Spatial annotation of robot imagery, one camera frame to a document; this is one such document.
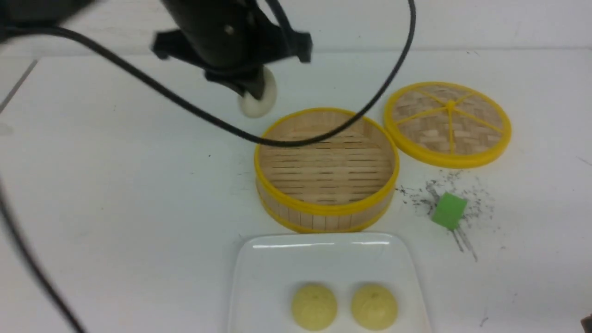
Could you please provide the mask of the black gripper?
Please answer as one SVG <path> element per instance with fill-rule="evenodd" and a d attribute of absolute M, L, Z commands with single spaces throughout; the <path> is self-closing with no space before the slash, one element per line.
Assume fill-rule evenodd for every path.
<path fill-rule="evenodd" d="M 290 57 L 311 62 L 311 34 L 293 30 L 277 0 L 267 1 L 276 23 L 255 0 L 165 0 L 163 4 L 177 29 L 156 33 L 154 54 L 222 74 L 218 84 L 241 97 L 249 94 L 261 100 L 265 77 L 240 73 Z"/>

